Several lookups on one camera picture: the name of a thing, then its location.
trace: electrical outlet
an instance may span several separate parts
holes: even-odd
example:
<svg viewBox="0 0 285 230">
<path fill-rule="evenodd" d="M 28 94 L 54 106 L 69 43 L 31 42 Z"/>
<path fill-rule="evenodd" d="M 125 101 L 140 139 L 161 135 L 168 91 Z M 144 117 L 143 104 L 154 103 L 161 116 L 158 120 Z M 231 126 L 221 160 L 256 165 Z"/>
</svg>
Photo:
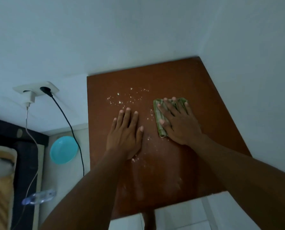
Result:
<svg viewBox="0 0 285 230">
<path fill-rule="evenodd" d="M 36 94 L 35 96 L 37 97 L 37 96 L 45 95 L 45 93 L 40 90 L 40 87 L 43 87 L 43 86 L 50 88 L 52 93 L 57 93 L 59 91 L 59 89 L 49 81 L 31 83 L 28 85 L 19 85 L 19 86 L 13 87 L 12 89 L 18 92 L 19 94 L 23 94 L 23 92 L 26 90 L 33 91 Z"/>
</svg>

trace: green cloth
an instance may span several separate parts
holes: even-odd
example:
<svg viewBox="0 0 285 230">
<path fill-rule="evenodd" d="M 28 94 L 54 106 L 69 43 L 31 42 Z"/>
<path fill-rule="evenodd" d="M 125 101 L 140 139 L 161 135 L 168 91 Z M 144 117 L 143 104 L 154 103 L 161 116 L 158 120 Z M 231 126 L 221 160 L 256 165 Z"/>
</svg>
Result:
<svg viewBox="0 0 285 230">
<path fill-rule="evenodd" d="M 185 105 L 184 103 L 187 101 L 185 98 L 181 97 L 178 98 L 180 104 L 183 106 L 183 108 L 186 111 Z M 177 104 L 172 100 L 172 99 L 168 99 L 168 101 L 177 109 L 179 110 Z M 162 127 L 162 125 L 160 124 L 159 120 L 163 119 L 165 121 L 167 121 L 168 123 L 170 123 L 168 121 L 168 119 L 166 119 L 164 117 L 164 115 L 160 112 L 160 110 L 158 109 L 158 104 L 161 104 L 161 106 L 163 106 L 166 110 L 168 110 L 166 104 L 164 103 L 163 99 L 156 99 L 153 100 L 153 108 L 154 108 L 154 114 L 155 114 L 155 119 L 156 119 L 156 125 L 158 126 L 158 134 L 160 135 L 161 138 L 168 136 L 167 132 L 165 131 L 165 129 Z"/>
</svg>

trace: wooden board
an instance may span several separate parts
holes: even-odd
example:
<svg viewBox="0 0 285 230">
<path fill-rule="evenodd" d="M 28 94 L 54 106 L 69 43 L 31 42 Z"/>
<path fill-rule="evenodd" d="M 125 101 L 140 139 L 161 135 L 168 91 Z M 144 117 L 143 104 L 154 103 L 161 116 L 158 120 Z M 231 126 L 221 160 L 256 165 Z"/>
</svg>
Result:
<svg viewBox="0 0 285 230">
<path fill-rule="evenodd" d="M 224 191 L 209 166 L 187 146 L 159 138 L 153 100 L 185 97 L 214 141 L 250 155 L 199 57 L 87 77 L 91 168 L 103 156 L 121 109 L 139 112 L 141 152 L 120 176 L 112 219 Z"/>
</svg>

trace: person's right hand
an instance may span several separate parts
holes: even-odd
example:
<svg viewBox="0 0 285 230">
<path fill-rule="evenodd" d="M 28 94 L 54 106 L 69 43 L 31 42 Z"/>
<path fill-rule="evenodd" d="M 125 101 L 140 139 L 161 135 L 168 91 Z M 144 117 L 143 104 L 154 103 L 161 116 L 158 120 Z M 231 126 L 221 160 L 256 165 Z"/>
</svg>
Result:
<svg viewBox="0 0 285 230">
<path fill-rule="evenodd" d="M 165 110 L 160 104 L 158 104 L 158 109 L 169 120 L 170 124 L 163 119 L 160 119 L 159 122 L 173 141 L 193 148 L 203 136 L 199 123 L 188 102 L 185 103 L 186 110 L 184 110 L 176 97 L 173 97 L 172 100 L 177 104 L 179 111 L 167 98 L 164 98 L 164 103 L 170 111 Z"/>
</svg>

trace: brown tabletop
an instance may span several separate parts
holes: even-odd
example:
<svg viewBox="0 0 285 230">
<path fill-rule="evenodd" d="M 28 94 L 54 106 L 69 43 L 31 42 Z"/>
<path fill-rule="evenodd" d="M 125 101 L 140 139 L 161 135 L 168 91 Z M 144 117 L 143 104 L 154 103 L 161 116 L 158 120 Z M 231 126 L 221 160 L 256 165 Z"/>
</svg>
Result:
<svg viewBox="0 0 285 230">
<path fill-rule="evenodd" d="M 160 138 L 153 100 L 185 97 L 211 139 L 250 155 L 199 57 L 87 77 L 91 168 L 103 156 L 114 117 L 130 107 L 144 126 L 141 152 L 121 173 L 112 219 L 224 191 L 187 146 Z"/>
</svg>

